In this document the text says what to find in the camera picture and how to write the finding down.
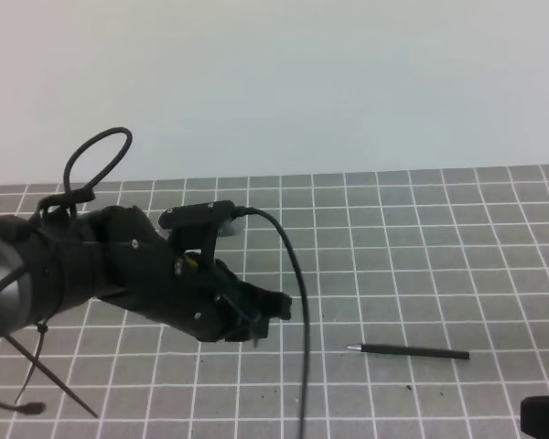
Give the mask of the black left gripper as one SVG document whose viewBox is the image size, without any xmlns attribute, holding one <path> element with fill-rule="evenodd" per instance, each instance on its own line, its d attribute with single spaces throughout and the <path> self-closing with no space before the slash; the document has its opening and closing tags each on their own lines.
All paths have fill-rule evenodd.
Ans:
<svg viewBox="0 0 549 439">
<path fill-rule="evenodd" d="M 292 298 L 241 281 L 216 259 L 216 226 L 161 237 L 138 207 L 68 220 L 68 304 L 96 297 L 201 342 L 258 343 L 269 319 L 291 318 Z M 224 296 L 242 320 L 228 329 Z"/>
</svg>

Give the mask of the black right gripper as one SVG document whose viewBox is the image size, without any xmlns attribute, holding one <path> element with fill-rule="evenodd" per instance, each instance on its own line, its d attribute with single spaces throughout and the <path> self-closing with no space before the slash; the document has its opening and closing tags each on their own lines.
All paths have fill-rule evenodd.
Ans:
<svg viewBox="0 0 549 439">
<path fill-rule="evenodd" d="M 523 399 L 520 412 L 520 426 L 524 434 L 536 439 L 549 439 L 549 395 Z"/>
</svg>

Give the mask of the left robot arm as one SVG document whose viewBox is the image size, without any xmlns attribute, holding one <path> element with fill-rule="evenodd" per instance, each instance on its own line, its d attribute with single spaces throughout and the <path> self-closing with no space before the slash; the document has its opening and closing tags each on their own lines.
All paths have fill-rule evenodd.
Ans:
<svg viewBox="0 0 549 439">
<path fill-rule="evenodd" d="M 242 211 L 230 201 L 174 207 L 152 222 L 137 207 L 77 219 L 0 217 L 0 337 L 96 298 L 201 342 L 268 335 L 291 298 L 248 284 L 215 257 Z"/>
</svg>

